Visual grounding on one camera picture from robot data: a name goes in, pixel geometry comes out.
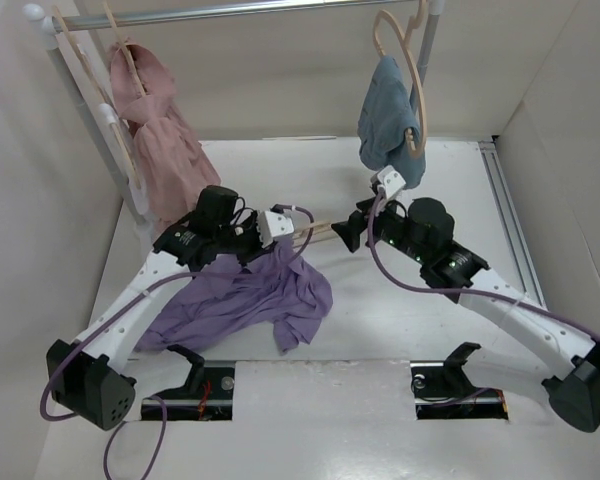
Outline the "purple t shirt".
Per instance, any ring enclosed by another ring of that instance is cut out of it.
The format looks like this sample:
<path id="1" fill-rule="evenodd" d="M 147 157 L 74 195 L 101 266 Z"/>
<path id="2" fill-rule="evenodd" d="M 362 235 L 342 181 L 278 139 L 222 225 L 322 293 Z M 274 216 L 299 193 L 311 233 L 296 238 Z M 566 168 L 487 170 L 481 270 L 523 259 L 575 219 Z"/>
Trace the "purple t shirt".
<path id="1" fill-rule="evenodd" d="M 269 322 L 278 351 L 309 344 L 333 307 L 329 281 L 302 257 L 289 239 L 247 265 L 229 255 L 180 289 L 135 346 L 161 351 L 181 345 L 199 353 L 252 325 Z"/>

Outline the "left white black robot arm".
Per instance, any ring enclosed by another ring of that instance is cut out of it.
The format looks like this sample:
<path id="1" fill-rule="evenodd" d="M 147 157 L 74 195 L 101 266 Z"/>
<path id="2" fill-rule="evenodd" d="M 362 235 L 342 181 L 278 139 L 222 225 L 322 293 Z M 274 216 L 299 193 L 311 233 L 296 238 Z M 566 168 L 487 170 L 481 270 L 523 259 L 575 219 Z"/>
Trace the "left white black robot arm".
<path id="1" fill-rule="evenodd" d="M 101 315 L 70 342 L 56 341 L 47 351 L 49 380 L 40 400 L 41 416 L 54 400 L 104 431 L 118 426 L 131 410 L 147 366 L 127 366 L 140 337 L 157 314 L 195 277 L 213 277 L 208 268 L 227 255 L 245 265 L 269 253 L 294 232 L 281 205 L 250 210 L 236 208 L 239 195 L 228 188 L 203 189 L 195 208 L 167 227 L 153 243 L 139 272 Z"/>

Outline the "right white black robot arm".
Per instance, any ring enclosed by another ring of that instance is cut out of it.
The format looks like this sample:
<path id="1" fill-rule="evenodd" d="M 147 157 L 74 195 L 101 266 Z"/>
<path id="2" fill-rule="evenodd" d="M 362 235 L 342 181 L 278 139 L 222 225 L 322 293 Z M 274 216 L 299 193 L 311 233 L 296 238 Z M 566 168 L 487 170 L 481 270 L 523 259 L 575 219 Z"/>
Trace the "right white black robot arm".
<path id="1" fill-rule="evenodd" d="M 515 392 L 548 404 L 567 424 L 592 433 L 600 426 L 600 335 L 547 311 L 509 285 L 453 238 L 454 218 L 432 198 L 409 206 L 376 197 L 331 228 L 350 252 L 383 241 L 415 260 L 424 286 L 491 321 L 531 352 L 513 358 L 465 342 L 436 368 L 450 402 L 484 390 Z"/>

